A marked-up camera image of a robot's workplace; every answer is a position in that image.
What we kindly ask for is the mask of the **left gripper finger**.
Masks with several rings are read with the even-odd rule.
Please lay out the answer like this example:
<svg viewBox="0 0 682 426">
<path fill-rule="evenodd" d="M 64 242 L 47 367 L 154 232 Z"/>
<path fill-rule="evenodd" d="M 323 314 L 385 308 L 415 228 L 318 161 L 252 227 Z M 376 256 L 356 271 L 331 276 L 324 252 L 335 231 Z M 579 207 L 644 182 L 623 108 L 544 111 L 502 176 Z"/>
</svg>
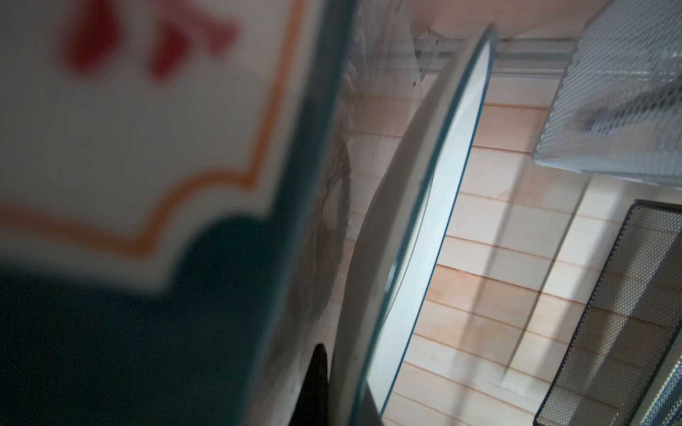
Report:
<svg viewBox="0 0 682 426">
<path fill-rule="evenodd" d="M 329 366 L 324 344 L 317 344 L 289 426 L 328 426 Z"/>
</svg>

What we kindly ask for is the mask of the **white plate black clover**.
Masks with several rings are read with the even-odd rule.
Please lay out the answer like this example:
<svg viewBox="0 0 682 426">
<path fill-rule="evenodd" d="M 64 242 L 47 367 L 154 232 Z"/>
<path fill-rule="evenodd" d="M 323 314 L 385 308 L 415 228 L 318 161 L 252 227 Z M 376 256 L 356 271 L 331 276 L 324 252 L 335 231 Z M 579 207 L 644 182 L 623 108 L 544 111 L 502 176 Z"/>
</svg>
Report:
<svg viewBox="0 0 682 426">
<path fill-rule="evenodd" d="M 333 425 L 381 421 L 449 228 L 497 39 L 496 27 L 486 25 L 440 71 L 371 201 L 331 357 Z"/>
</svg>

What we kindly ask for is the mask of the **green rim lettered plate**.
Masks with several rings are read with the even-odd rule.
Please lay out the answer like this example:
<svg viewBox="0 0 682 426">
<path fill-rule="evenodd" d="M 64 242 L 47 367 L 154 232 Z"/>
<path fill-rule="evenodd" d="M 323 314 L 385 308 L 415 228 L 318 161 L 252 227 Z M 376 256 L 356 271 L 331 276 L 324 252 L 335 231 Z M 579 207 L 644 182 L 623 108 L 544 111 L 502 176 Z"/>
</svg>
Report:
<svg viewBox="0 0 682 426">
<path fill-rule="evenodd" d="M 356 11 L 2 3 L 2 424 L 244 422 Z"/>
</svg>

